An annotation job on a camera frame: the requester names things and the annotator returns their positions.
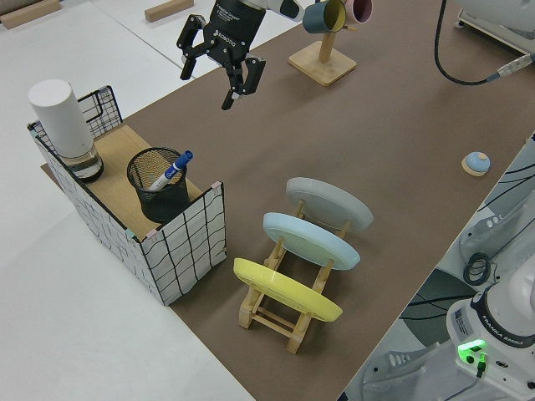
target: marker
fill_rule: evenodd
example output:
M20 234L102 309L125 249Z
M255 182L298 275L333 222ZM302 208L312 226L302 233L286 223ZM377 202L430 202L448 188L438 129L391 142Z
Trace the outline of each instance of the marker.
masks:
M169 166L169 168L160 175L156 181L149 187L149 190L161 190L163 189L169 181L178 173L180 170L184 170L188 162L193 159L193 152L190 150L185 151L178 159L175 160L175 163Z

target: brown mat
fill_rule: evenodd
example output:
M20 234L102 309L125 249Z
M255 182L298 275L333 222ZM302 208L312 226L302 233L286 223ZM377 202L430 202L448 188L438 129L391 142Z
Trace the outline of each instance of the brown mat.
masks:
M230 111L220 110L227 77L218 69L126 120L152 145L192 149L188 176L201 188L225 182L228 258L172 307L258 400L335 400L535 127L533 71L477 88L441 77L433 64L438 8L376 2L368 24L337 35L334 46L359 66L329 88L288 65L320 38L296 27L254 51L267 60L258 92ZM456 11L448 9L441 45L452 74L480 79L517 56L455 30ZM461 168L473 150L492 160L482 178ZM325 288L344 314L313 321L292 355L274 331L238 326L247 288L232 260L268 256L262 216L293 212L284 189L295 176L356 195L375 222L347 237L362 262L333 272ZM312 280L317 269L288 256L281 272Z

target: black mesh pen holder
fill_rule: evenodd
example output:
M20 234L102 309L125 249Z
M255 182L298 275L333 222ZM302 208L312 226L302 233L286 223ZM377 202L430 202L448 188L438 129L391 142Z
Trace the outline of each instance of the black mesh pen holder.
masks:
M189 205L185 168L175 174L161 190L150 190L150 186L180 156L169 148L149 148L135 155L126 175L134 186L145 217L156 223L167 223L180 215Z

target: plate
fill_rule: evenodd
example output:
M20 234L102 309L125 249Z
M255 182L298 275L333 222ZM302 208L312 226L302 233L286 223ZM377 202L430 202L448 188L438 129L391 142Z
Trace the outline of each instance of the plate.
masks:
M362 231L374 221L374 215L364 203L345 190L312 178L288 180L286 196L297 205L304 201L303 213L328 227L340 230L351 221L349 231Z
M252 261L234 259L234 274L268 297L323 322L333 322L342 314L338 305L312 288Z
M264 230L275 242L283 239L283 248L320 266L334 261L334 270L352 269L360 261L359 253L346 241L315 224L282 213L266 213Z

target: mug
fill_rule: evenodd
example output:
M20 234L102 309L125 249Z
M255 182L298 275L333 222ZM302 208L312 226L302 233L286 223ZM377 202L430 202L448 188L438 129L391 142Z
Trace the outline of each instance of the mug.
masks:
M347 0L345 23L347 25L366 23L371 17L372 9L372 0Z
M311 4L304 10L303 27L308 33L333 33L344 27L346 12L341 0Z

